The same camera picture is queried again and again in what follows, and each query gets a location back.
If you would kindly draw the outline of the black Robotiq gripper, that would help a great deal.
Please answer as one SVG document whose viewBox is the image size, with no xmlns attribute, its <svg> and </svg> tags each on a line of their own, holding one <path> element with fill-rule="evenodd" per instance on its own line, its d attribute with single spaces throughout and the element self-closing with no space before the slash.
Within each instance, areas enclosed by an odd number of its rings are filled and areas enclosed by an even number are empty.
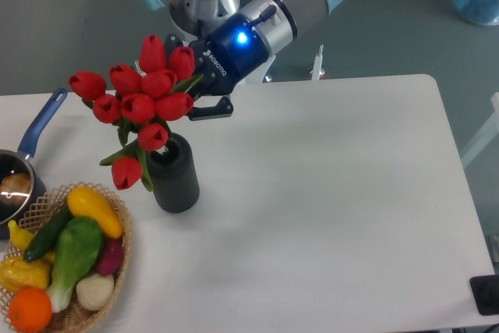
<svg viewBox="0 0 499 333">
<path fill-rule="evenodd" d="M 221 96 L 215 105 L 194 106 L 187 113 L 190 121 L 232 116 L 234 107 L 228 94 L 233 92 L 239 81 L 263 65 L 270 57 L 264 38 L 257 32 L 257 25 L 267 19 L 266 16 L 258 16 L 251 20 L 237 13 L 197 41 L 188 43 L 176 34 L 166 36 L 164 49 L 167 55 L 182 48 L 193 49 L 194 73 L 203 77 L 189 90 L 189 94 L 193 97 Z"/>
</svg>

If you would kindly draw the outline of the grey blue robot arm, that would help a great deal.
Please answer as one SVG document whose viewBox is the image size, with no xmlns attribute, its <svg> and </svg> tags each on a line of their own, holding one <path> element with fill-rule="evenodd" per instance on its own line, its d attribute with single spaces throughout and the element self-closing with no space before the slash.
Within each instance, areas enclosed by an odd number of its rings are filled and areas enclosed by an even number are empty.
<svg viewBox="0 0 499 333">
<path fill-rule="evenodd" d="M 229 117 L 235 86 L 266 81 L 277 53 L 343 1 L 143 0 L 149 9 L 169 11 L 175 32 L 165 38 L 166 51 L 180 45 L 194 51 L 202 79 L 189 95 L 218 98 L 212 107 L 191 109 L 193 121 Z"/>
</svg>

